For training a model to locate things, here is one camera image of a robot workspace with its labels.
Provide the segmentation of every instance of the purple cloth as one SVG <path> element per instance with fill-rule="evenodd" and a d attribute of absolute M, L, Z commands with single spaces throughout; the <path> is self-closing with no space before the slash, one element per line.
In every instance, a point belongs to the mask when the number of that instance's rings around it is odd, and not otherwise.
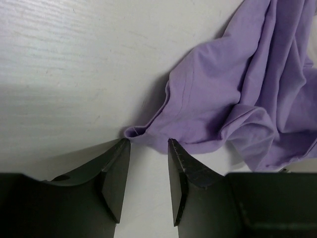
<path fill-rule="evenodd" d="M 189 153 L 231 141 L 253 171 L 317 157 L 317 70 L 306 54 L 315 0 L 245 0 L 222 38 L 171 72 L 166 101 L 132 142 Z"/>

